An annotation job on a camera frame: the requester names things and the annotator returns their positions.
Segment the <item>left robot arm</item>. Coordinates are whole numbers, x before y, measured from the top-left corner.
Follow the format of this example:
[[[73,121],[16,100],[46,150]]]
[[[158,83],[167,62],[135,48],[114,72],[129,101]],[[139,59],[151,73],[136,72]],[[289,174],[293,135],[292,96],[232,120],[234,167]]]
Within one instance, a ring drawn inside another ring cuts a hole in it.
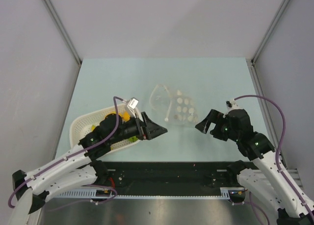
[[[109,114],[73,148],[59,158],[33,171],[18,170],[12,175],[14,192],[8,205],[13,209],[10,225],[24,225],[29,214],[41,209],[56,195],[79,186],[101,186],[108,181],[108,170],[99,158],[112,151],[111,146],[136,137],[152,140],[167,133],[145,112],[128,121]]]

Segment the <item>yellow fake bell pepper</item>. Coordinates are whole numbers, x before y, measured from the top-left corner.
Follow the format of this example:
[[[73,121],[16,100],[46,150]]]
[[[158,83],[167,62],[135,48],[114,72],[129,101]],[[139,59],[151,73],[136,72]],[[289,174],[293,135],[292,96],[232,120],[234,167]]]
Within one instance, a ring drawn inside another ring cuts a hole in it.
[[[127,122],[131,118],[127,112],[118,113],[118,115],[119,115],[119,119],[122,122]],[[110,112],[109,114],[107,114],[104,117],[104,120],[108,120],[108,121],[110,120],[110,121],[113,121],[115,123],[116,122],[116,112]]]

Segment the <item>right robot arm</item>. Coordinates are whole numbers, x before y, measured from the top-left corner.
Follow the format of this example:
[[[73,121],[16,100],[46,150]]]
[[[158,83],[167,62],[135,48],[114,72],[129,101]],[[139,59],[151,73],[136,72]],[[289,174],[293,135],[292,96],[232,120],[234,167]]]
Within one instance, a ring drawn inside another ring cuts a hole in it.
[[[266,180],[259,178],[243,161],[228,166],[226,180],[231,186],[241,185],[256,196],[266,207],[277,213],[279,225],[312,225],[314,202],[301,190],[287,170],[276,161],[275,148],[262,133],[255,132],[244,109],[223,114],[211,110],[195,128],[214,138],[237,144]]]

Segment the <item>green fake lime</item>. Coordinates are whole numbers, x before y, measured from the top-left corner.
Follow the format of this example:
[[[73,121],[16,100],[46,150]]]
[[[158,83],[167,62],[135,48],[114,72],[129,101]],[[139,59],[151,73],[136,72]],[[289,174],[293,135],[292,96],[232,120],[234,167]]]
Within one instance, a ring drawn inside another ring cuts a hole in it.
[[[136,141],[138,141],[138,138],[137,138],[136,136],[133,136],[133,137],[130,137],[130,138],[128,139],[128,141],[129,141],[129,142],[136,142]]]

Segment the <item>clear zip top bag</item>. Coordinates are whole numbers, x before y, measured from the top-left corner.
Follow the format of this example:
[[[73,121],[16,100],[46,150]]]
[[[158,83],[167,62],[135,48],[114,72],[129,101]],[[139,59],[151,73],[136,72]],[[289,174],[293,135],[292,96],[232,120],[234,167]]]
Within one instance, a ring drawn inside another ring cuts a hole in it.
[[[199,120],[194,100],[179,89],[172,91],[158,84],[150,95],[149,104],[167,123],[191,126]]]

